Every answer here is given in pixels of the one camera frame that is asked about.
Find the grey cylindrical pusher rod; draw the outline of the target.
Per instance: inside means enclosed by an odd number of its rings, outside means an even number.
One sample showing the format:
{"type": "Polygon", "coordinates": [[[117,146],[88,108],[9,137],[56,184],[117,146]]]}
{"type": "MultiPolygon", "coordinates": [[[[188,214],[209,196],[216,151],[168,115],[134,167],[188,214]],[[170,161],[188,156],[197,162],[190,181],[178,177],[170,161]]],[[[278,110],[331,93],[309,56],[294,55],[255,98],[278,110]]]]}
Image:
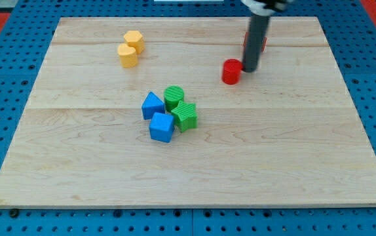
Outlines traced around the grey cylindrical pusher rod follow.
{"type": "Polygon", "coordinates": [[[252,14],[250,17],[246,44],[242,56],[243,71],[246,73],[252,73],[257,69],[269,20],[269,16],[260,16],[257,14],[252,14]]]}

